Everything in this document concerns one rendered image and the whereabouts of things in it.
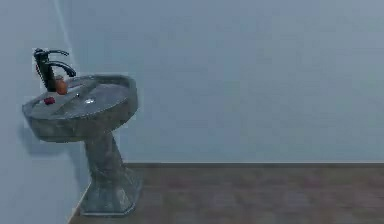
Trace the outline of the orange round bottle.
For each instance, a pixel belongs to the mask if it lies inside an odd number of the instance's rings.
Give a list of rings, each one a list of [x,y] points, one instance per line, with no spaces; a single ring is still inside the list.
[[[67,84],[62,76],[55,77],[56,92],[59,95],[65,95],[68,92]]]

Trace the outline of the black sink faucet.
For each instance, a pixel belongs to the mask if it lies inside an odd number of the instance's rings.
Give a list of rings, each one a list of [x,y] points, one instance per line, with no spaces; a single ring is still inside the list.
[[[76,76],[76,71],[72,67],[70,67],[68,64],[61,61],[51,61],[49,59],[49,55],[52,53],[58,53],[64,56],[69,55],[68,52],[64,50],[59,50],[59,49],[43,50],[41,48],[36,48],[33,52],[33,57],[36,62],[37,73],[39,74],[48,92],[56,91],[56,81],[55,81],[55,75],[53,72],[53,67],[62,68],[69,77]]]

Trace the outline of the grey stone pedestal sink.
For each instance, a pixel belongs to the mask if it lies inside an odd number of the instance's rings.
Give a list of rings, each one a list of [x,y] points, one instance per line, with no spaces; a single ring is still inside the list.
[[[68,93],[44,92],[22,106],[34,135],[46,142],[85,145],[91,182],[79,204],[82,216],[123,216],[138,200],[141,179],[123,163],[113,131],[138,109],[136,82],[120,74],[70,78]],[[46,105],[44,99],[54,97]]]

